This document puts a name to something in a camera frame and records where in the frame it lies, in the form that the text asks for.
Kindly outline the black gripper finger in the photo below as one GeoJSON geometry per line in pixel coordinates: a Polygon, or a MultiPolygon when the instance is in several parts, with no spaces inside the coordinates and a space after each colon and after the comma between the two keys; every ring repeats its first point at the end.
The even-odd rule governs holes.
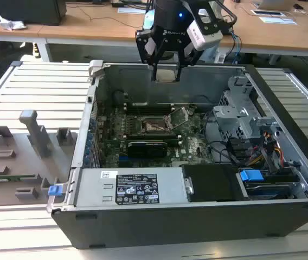
{"type": "Polygon", "coordinates": [[[178,64],[175,81],[180,81],[182,69],[190,64],[189,56],[185,55],[185,46],[183,42],[180,42],[178,45],[178,64]]]}
{"type": "Polygon", "coordinates": [[[152,81],[156,81],[157,79],[157,65],[159,63],[159,60],[161,59],[163,55],[163,40],[161,40],[159,47],[157,47],[152,55],[152,66],[153,66],[153,72],[151,76],[152,81]]]}

